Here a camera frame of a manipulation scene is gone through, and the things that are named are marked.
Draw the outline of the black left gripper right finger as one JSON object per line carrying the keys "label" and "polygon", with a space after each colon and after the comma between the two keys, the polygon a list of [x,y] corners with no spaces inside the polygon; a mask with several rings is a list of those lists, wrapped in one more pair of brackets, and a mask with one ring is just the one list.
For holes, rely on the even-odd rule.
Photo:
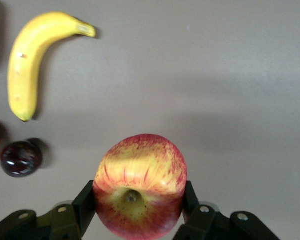
{"label": "black left gripper right finger", "polygon": [[185,185],[182,213],[184,224],[176,240],[279,240],[251,212],[235,211],[226,217],[215,204],[199,201],[191,181]]}

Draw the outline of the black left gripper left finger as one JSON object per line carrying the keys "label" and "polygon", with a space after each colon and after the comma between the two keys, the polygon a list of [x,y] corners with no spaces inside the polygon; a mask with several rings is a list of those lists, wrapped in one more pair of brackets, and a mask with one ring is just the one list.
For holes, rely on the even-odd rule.
{"label": "black left gripper left finger", "polygon": [[0,221],[0,240],[81,240],[96,214],[93,181],[71,203],[60,203],[42,216],[15,211]]}

